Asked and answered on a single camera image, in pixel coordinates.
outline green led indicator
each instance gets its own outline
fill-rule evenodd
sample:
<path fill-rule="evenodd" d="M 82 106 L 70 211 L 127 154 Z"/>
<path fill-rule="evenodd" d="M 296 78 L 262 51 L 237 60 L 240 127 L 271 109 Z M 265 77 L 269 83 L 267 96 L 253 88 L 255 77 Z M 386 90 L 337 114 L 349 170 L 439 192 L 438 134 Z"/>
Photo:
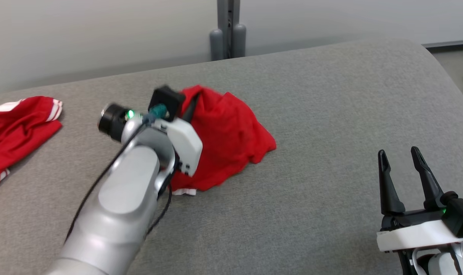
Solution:
<path fill-rule="evenodd" d="M 126 117 L 127 117 L 128 119 L 131 119 L 131 118 L 134 117 L 134 116 L 135 116 L 135 112 L 132 111 L 132 110 L 130 110 L 130 111 L 128 111 L 128 113 L 126 113 Z"/>

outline red cloth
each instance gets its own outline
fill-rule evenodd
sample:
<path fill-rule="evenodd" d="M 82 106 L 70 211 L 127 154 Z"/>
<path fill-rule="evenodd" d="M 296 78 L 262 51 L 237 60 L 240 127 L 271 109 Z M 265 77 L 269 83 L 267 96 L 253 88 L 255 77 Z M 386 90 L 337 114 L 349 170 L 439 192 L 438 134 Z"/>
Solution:
<path fill-rule="evenodd" d="M 277 148 L 274 138 L 252 110 L 233 94 L 221 95 L 199 85 L 182 93 L 186 96 L 183 110 L 200 93 L 191 124 L 202 141 L 202 153 L 193 177 L 175 174 L 172 191 L 208 190 L 242 171 L 249 162 L 261 162 L 268 151 Z"/>
<path fill-rule="evenodd" d="M 62 127 L 55 120 L 62 108 L 58 100 L 35 96 L 13 104 L 12 110 L 0 111 L 0 174 Z"/>

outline floor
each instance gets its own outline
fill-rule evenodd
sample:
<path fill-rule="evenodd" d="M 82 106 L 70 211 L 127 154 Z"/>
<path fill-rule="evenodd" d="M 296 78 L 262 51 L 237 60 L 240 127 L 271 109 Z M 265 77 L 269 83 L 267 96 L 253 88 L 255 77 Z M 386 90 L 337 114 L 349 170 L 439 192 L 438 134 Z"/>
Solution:
<path fill-rule="evenodd" d="M 463 94 L 463 50 L 432 52 Z"/>

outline gray table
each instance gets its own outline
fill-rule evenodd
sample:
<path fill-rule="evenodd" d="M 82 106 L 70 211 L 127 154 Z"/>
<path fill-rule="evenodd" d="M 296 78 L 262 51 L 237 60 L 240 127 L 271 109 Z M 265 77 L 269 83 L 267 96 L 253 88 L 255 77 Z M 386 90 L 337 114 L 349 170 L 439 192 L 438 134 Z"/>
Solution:
<path fill-rule="evenodd" d="M 377 156 L 406 208 L 422 208 L 410 147 L 463 193 L 463 96 L 422 46 L 365 40 L 0 94 L 48 95 L 63 128 L 0 185 L 0 275 L 38 274 L 119 149 L 99 133 L 111 101 L 145 110 L 153 88 L 202 84 L 254 110 L 277 150 L 222 186 L 176 197 L 129 274 L 401 274 L 379 252 Z"/>

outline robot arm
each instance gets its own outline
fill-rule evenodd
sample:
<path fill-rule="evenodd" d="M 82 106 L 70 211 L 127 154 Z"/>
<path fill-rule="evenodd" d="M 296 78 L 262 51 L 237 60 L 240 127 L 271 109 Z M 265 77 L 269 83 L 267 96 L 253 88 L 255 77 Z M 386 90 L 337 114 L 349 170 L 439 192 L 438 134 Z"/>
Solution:
<path fill-rule="evenodd" d="M 411 148 L 411 156 L 420 173 L 425 202 L 422 210 L 406 211 L 390 178 L 386 153 L 378 153 L 384 215 L 377 233 L 379 250 L 397 252 L 404 275 L 463 275 L 463 206 L 452 206 L 455 192 L 443 193 L 418 148 Z M 429 249 L 440 253 L 418 257 L 418 252 Z"/>
<path fill-rule="evenodd" d="M 181 104 L 179 96 L 157 89 L 153 97 L 165 101 L 170 113 L 149 126 L 141 126 L 144 116 L 116 104 L 103 111 L 99 129 L 127 146 L 86 201 L 46 274 L 126 274 L 174 172 L 192 176 L 200 159 L 201 140 L 172 108 Z"/>

